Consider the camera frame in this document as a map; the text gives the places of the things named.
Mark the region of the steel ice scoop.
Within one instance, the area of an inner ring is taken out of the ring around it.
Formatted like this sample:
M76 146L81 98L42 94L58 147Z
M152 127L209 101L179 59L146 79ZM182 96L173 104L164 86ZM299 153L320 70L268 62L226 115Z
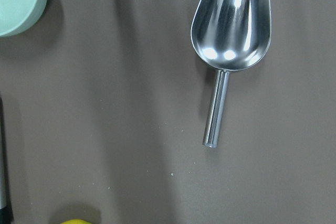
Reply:
M218 146L230 74L259 63L270 40L270 0L199 1L191 42L197 55L216 71L203 145Z

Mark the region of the yellow lemon near scoop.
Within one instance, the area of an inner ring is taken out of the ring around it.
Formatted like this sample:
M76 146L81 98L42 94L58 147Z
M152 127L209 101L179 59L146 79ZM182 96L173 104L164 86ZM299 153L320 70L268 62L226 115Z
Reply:
M91 223L82 219L70 219L62 222L61 224L91 224Z

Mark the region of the mint green bowl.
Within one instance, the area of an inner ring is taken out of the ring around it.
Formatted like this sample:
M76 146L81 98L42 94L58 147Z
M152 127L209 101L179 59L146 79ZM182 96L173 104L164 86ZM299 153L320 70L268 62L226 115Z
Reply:
M1 37L20 34L34 25L47 0L1 0Z

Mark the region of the steel muddler black tip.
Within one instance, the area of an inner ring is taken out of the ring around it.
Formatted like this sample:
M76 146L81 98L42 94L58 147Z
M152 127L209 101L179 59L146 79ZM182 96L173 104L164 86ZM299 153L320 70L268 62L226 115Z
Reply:
M10 207L8 179L6 171L6 157L5 157L5 133L3 122L3 103L1 100L1 223L12 223L13 216Z

